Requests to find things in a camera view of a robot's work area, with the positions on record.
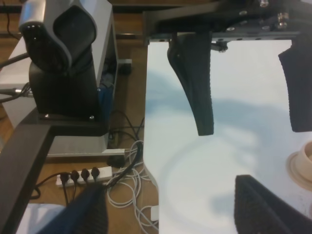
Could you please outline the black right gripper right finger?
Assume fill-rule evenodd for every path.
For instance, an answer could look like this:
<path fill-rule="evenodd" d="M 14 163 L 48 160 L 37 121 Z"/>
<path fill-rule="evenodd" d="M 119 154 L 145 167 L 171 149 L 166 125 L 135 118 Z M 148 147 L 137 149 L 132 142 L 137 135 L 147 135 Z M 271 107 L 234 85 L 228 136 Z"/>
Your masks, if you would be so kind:
<path fill-rule="evenodd" d="M 234 223 L 239 234 L 310 234 L 312 220 L 251 175 L 235 178 Z"/>

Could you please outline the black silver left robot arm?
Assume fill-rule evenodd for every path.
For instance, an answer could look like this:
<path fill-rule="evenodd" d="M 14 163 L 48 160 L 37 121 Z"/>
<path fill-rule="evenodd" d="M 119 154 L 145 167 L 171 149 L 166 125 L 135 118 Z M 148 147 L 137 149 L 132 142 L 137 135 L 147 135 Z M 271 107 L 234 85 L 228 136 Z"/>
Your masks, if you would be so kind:
<path fill-rule="evenodd" d="M 312 129 L 312 6 L 299 0 L 213 0 L 147 11 L 143 36 L 168 41 L 167 58 L 193 112 L 200 136 L 212 135 L 211 51 L 234 40 L 290 39 L 279 54 L 294 132 Z M 29 79 L 37 110 L 57 119 L 104 122 L 91 45 L 93 17 L 78 0 L 28 0 L 19 30 L 31 59 Z"/>

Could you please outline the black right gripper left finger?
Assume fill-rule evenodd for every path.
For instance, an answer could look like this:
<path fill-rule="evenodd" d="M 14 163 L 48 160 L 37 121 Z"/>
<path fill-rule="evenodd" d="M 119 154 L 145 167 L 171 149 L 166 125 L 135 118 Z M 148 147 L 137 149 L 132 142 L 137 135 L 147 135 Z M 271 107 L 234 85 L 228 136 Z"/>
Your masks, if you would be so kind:
<path fill-rule="evenodd" d="M 40 234 L 106 234 L 106 187 L 92 184 L 43 227 Z"/>

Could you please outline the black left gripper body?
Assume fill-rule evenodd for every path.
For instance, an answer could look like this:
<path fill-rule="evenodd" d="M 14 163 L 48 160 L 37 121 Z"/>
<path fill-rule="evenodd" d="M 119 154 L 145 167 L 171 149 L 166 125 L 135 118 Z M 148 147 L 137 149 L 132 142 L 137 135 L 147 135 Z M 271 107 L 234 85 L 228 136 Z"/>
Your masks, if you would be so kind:
<path fill-rule="evenodd" d="M 312 4 L 302 0 L 213 0 L 202 5 L 143 13 L 143 38 L 212 32 L 217 41 L 290 39 L 312 43 Z"/>

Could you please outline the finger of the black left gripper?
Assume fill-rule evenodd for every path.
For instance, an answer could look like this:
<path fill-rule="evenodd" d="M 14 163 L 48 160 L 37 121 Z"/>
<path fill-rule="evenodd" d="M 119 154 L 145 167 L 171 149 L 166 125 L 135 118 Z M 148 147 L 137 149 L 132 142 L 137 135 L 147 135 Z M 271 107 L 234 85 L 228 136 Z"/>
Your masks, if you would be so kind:
<path fill-rule="evenodd" d="M 288 90 L 293 132 L 312 130 L 312 38 L 302 34 L 279 54 Z"/>
<path fill-rule="evenodd" d="M 212 33 L 173 35 L 167 58 L 191 107 L 198 135 L 214 134 L 210 87 Z"/>

